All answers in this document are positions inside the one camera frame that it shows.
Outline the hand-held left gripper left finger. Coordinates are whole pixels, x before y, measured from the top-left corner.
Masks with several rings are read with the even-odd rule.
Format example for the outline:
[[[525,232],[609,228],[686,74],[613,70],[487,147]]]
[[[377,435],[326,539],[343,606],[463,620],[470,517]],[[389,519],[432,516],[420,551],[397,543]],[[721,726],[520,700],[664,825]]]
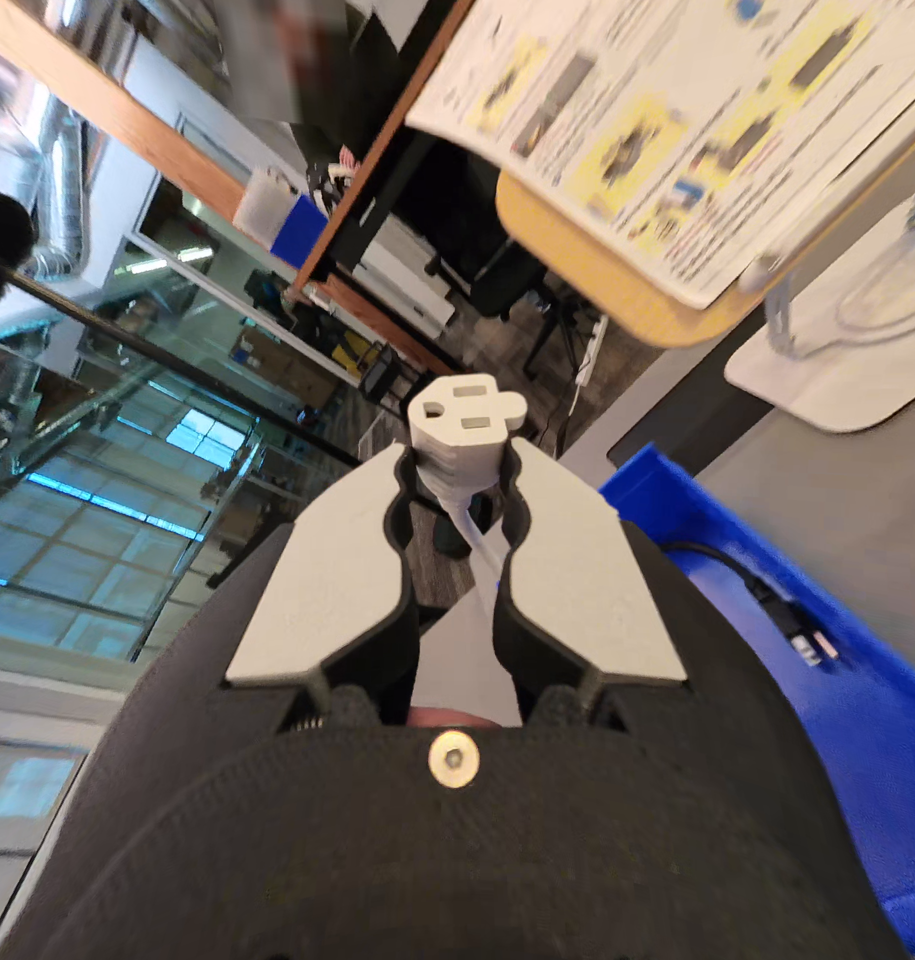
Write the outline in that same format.
[[[226,668],[228,687],[293,688],[320,713],[338,688],[357,687],[382,720],[407,713],[420,654],[406,556],[415,492],[414,452],[392,442],[299,514]]]

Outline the white floor power strip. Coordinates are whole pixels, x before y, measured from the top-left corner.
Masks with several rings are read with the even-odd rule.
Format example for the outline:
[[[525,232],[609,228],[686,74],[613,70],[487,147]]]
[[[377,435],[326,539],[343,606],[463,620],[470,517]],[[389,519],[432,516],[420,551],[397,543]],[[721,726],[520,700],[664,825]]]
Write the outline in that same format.
[[[600,314],[595,322],[583,359],[574,378],[576,390],[584,390],[590,378],[592,378],[609,327],[610,318],[605,314]]]

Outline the black power plug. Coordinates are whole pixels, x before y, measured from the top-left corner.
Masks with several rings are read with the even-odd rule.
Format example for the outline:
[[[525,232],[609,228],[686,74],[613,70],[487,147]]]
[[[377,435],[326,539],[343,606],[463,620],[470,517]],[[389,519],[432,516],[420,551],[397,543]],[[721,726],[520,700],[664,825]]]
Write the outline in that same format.
[[[817,619],[798,601],[783,598],[760,579],[752,579],[747,589],[788,646],[807,666],[820,667],[841,661],[839,650]]]

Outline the blue plastic bin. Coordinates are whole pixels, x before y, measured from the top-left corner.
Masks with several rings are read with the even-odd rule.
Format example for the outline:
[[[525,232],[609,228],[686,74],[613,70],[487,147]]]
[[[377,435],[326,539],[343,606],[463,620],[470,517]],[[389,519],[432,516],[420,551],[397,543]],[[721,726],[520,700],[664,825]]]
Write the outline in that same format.
[[[671,557],[729,619],[795,709],[878,901],[915,955],[915,668],[653,445],[619,467],[599,492],[658,545],[696,543],[736,559],[798,601],[829,634],[839,659],[807,665],[736,573],[693,553]]]

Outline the white cord connector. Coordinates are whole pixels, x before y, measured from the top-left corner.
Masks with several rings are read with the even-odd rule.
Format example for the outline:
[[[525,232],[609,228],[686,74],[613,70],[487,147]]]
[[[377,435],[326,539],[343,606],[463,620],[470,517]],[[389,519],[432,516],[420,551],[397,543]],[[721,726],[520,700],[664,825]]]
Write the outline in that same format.
[[[470,501],[499,480],[506,447],[528,415],[519,392],[490,374],[440,376],[408,404],[418,476],[441,504]]]

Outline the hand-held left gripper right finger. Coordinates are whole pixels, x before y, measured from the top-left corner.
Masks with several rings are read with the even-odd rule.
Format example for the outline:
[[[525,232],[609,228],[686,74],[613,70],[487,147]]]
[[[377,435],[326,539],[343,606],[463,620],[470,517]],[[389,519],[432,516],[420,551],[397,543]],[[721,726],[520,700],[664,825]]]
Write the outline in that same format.
[[[563,687],[594,711],[614,686],[680,688],[688,673],[618,510],[524,439],[501,464],[508,551],[493,609],[493,649],[523,722]]]

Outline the black office chair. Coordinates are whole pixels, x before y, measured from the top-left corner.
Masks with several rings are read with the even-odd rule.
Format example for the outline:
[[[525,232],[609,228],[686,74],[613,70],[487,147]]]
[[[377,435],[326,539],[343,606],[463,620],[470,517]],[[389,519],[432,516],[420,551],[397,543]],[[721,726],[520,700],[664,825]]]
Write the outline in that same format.
[[[508,317],[512,307],[544,282],[548,268],[511,240],[471,284],[468,302],[481,317]]]

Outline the printed instruction sheet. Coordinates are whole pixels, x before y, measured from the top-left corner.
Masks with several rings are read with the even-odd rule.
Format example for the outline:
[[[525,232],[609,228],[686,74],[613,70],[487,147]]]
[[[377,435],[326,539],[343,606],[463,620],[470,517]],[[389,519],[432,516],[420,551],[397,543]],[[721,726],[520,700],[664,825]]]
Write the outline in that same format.
[[[475,2],[406,117],[704,309],[915,103],[915,2]]]

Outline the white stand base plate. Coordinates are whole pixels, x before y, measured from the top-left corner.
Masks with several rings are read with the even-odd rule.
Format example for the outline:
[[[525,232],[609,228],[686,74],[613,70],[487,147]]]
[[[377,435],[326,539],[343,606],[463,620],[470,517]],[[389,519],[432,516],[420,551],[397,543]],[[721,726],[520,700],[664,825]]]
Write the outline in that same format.
[[[882,423],[915,399],[915,194],[835,241],[817,273],[764,296],[765,325],[724,369],[732,386],[828,433]]]

